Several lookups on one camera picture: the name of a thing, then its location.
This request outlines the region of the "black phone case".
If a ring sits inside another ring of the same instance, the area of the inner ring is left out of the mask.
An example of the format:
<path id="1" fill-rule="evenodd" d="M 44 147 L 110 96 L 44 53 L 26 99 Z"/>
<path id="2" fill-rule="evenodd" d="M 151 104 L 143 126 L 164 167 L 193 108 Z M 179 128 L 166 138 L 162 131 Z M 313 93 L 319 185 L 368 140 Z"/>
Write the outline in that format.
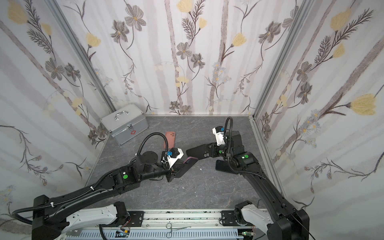
<path id="1" fill-rule="evenodd" d="M 212 156 L 213 144 L 203 144 L 186 150 L 188 157 L 193 157 L 198 160 L 203 160 Z"/>

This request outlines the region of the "pink phone case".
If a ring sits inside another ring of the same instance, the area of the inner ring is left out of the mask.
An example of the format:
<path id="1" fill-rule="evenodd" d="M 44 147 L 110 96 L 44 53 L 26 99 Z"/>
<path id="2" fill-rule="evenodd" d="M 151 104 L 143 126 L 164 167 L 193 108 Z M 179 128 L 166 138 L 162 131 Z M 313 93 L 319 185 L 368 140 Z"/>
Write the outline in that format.
<path id="1" fill-rule="evenodd" d="M 175 147 L 176 133 L 175 132 L 166 132 L 166 139 L 168 141 L 168 150 Z"/>

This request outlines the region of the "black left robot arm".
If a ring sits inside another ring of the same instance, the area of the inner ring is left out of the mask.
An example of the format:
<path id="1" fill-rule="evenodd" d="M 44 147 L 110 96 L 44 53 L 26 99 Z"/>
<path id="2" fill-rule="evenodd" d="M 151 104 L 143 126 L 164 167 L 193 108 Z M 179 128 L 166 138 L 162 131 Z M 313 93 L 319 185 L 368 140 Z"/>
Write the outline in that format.
<path id="1" fill-rule="evenodd" d="M 151 151 L 142 152 L 145 143 L 154 136 L 162 137 L 166 146 L 160 157 Z M 35 198 L 34 206 L 15 210 L 11 216 L 32 226 L 34 240 L 53 240 L 69 230 L 72 214 L 101 200 L 139 188 L 144 180 L 162 176 L 169 178 L 173 165 L 183 156 L 182 149 L 169 147 L 164 134 L 151 133 L 127 165 L 108 171 L 95 183 L 72 193 L 55 198 L 41 195 Z"/>

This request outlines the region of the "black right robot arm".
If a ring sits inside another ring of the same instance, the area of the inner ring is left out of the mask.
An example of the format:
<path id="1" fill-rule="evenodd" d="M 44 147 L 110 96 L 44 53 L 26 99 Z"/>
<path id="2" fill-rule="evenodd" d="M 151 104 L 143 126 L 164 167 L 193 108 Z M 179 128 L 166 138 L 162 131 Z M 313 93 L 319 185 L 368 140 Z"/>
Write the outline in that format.
<path id="1" fill-rule="evenodd" d="M 275 187 L 264 173 L 259 161 L 244 149 L 241 136 L 233 132 L 233 118 L 228 117 L 221 128 L 224 143 L 215 148 L 222 160 L 216 162 L 216 170 L 242 175 L 254 188 L 265 204 L 271 223 L 250 204 L 238 208 L 240 224 L 250 223 L 265 233 L 269 240 L 307 240 L 311 236 L 310 218 L 305 210 L 297 210 Z"/>

